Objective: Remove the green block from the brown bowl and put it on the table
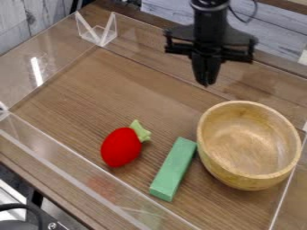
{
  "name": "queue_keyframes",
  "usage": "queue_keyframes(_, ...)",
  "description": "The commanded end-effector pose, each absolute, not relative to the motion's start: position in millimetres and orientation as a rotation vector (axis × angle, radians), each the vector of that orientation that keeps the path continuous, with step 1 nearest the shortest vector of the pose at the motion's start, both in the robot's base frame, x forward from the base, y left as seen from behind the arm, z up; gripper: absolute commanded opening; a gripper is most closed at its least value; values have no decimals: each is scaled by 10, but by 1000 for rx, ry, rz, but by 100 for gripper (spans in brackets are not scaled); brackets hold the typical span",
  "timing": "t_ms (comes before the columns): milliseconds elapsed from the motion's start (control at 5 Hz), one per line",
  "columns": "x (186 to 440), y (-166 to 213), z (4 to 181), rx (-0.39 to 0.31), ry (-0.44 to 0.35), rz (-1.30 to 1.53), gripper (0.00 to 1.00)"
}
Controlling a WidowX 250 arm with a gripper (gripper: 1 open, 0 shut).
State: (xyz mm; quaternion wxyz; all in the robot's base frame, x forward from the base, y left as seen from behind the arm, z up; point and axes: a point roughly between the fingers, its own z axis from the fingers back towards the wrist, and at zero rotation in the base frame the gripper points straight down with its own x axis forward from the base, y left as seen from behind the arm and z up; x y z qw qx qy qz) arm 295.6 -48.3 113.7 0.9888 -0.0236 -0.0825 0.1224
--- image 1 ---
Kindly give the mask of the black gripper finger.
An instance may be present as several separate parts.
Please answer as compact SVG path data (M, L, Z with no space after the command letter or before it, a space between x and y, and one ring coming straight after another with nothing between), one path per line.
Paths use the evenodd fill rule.
M208 85L208 62L197 53L193 54L193 69L196 73L196 80L202 85Z
M222 65L221 57L212 57L208 61L208 83L214 84L218 80L220 69Z

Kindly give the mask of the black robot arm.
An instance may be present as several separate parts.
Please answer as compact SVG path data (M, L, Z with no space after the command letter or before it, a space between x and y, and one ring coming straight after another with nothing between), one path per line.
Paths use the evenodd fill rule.
M194 23L166 29L165 52L191 59L196 80L205 86L217 83L228 61L253 63L258 38L229 23L232 0L190 0Z

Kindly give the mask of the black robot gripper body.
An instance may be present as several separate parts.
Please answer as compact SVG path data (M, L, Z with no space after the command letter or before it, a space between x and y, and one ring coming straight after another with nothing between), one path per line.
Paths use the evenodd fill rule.
M224 62L254 62L254 47L258 38L230 25L226 26L221 37L210 34L204 40L196 36L196 26L193 24L166 29L163 35L166 37L166 53L185 55L191 58L196 52L205 59L221 58Z

